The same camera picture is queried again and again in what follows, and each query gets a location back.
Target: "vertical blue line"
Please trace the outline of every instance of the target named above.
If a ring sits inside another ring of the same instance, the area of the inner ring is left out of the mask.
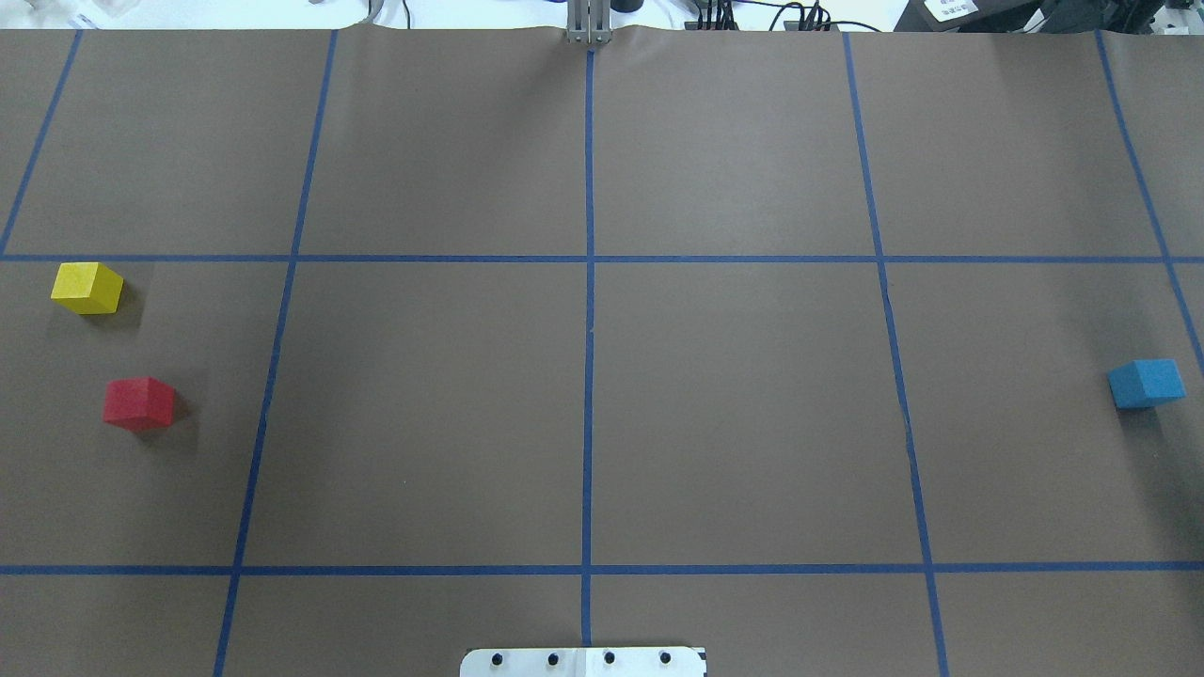
[[[585,53],[585,412],[582,435],[582,646],[592,644],[594,564],[594,51]]]
[[[54,111],[59,107],[59,99],[63,98],[63,88],[67,84],[67,75],[75,57],[79,52],[79,42],[83,40],[83,31],[77,30],[71,40],[71,48],[67,49],[67,60],[63,63],[63,71],[59,73],[59,82],[54,86],[54,95],[51,96],[51,105],[46,108],[46,117],[42,118],[42,126],[34,139],[34,149],[29,153],[29,161],[25,163],[25,173],[20,175],[20,184],[17,187],[17,195],[13,198],[12,208],[8,210],[8,220],[4,224],[4,232],[0,234],[0,254],[8,247],[8,239],[12,229],[17,225],[17,214],[20,212],[20,204],[25,200],[25,190],[29,189],[29,181],[34,177],[34,167],[37,165],[37,157],[42,153],[42,143],[51,130],[51,122],[54,119]]]
[[[284,340],[284,326],[289,317],[289,302],[293,299],[293,281],[296,277],[296,255],[301,247],[301,235],[305,230],[305,213],[309,200],[309,186],[313,182],[313,167],[318,158],[318,141],[321,136],[321,120],[326,112],[326,93],[330,90],[330,73],[335,65],[335,47],[338,43],[338,31],[330,31],[326,46],[326,65],[321,76],[321,90],[318,94],[318,112],[314,114],[313,135],[309,137],[309,157],[306,160],[305,178],[301,182],[301,198],[297,205],[297,222],[293,231],[293,254],[288,272],[284,275],[284,290],[281,294],[281,311],[276,318],[276,335],[272,338],[272,357],[267,363],[267,381],[264,384],[264,401],[259,410],[259,429],[255,431],[255,448],[250,457],[250,470],[247,473],[247,491],[243,495],[242,517],[238,519],[238,538],[235,542],[234,566],[230,571],[230,585],[226,589],[225,611],[222,614],[222,632],[218,635],[217,655],[213,659],[213,676],[220,677],[225,670],[226,648],[230,644],[230,629],[234,624],[234,610],[238,601],[238,584],[242,581],[242,563],[247,554],[247,532],[250,529],[250,513],[255,504],[255,487],[259,484],[259,466],[264,457],[264,440],[267,436],[267,416],[272,408],[272,394],[276,390],[276,372],[281,364],[281,343]]]
[[[849,96],[852,102],[852,119],[857,131],[857,152],[861,154],[861,178],[866,188],[866,207],[869,229],[874,239],[874,257],[878,259],[878,287],[883,295],[883,313],[886,317],[886,336],[891,347],[891,365],[895,369],[895,393],[903,412],[903,431],[907,441],[908,465],[911,472],[911,501],[915,505],[915,523],[920,534],[920,554],[923,558],[923,577],[928,588],[928,612],[932,614],[932,636],[937,649],[937,669],[940,677],[949,677],[949,660],[945,653],[945,631],[940,620],[940,600],[937,596],[937,575],[932,566],[932,547],[928,541],[928,518],[923,508],[923,488],[920,484],[920,463],[915,454],[915,437],[911,434],[911,410],[907,401],[907,383],[903,379],[903,360],[899,357],[898,332],[895,329],[895,308],[891,305],[890,281],[886,277],[886,254],[883,235],[878,226],[878,202],[874,200],[874,183],[869,172],[869,152],[866,147],[866,128],[861,117],[861,98],[857,95],[857,75],[852,63],[852,46],[849,34],[844,40],[844,60],[849,76]]]
[[[1128,153],[1129,164],[1133,165],[1133,175],[1137,177],[1137,186],[1141,192],[1141,201],[1145,202],[1145,213],[1150,217],[1150,225],[1153,228],[1153,237],[1158,241],[1158,251],[1162,252],[1162,263],[1167,267],[1167,277],[1170,278],[1170,288],[1175,292],[1175,301],[1179,304],[1179,314],[1184,317],[1187,325],[1187,338],[1192,343],[1196,353],[1196,367],[1204,373],[1204,351],[1200,349],[1200,340],[1196,334],[1196,323],[1192,322],[1192,313],[1187,307],[1187,298],[1179,285],[1179,275],[1175,272],[1175,263],[1170,258],[1170,247],[1162,232],[1162,224],[1158,222],[1158,212],[1153,208],[1153,199],[1150,196],[1150,188],[1145,183],[1145,172],[1141,171],[1141,163],[1137,159],[1137,149],[1133,148],[1133,140],[1129,137],[1128,125],[1125,123],[1125,112],[1121,110],[1121,100],[1116,94],[1116,82],[1112,80],[1112,66],[1108,61],[1108,48],[1104,47],[1104,35],[1096,31],[1096,47],[1099,49],[1099,63],[1104,67],[1104,81],[1108,83],[1108,95],[1112,100],[1112,112],[1116,114],[1116,124],[1121,130],[1121,140],[1125,141],[1125,151]]]

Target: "yellow cube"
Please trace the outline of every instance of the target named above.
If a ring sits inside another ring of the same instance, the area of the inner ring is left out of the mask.
[[[59,266],[51,299],[78,314],[116,313],[124,282],[104,264],[67,263]]]

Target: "sticker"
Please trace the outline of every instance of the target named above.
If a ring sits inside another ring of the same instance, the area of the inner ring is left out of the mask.
[[[951,22],[978,11],[974,0],[923,0],[923,6],[938,22]]]

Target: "toy block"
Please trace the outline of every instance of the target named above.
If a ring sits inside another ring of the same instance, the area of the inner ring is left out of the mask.
[[[1187,395],[1175,360],[1134,360],[1108,372],[1119,410],[1144,410]]]
[[[59,266],[51,299],[78,314],[117,312],[122,276],[98,263],[66,263]]]
[[[105,423],[134,432],[171,425],[176,390],[150,377],[113,381],[105,390]]]

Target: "white mounting plate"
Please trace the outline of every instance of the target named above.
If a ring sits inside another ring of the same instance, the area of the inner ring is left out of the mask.
[[[612,663],[607,663],[610,654]],[[661,654],[668,657],[665,663]],[[549,657],[555,655],[555,665]],[[706,677],[707,650],[691,647],[473,649],[460,677]]]

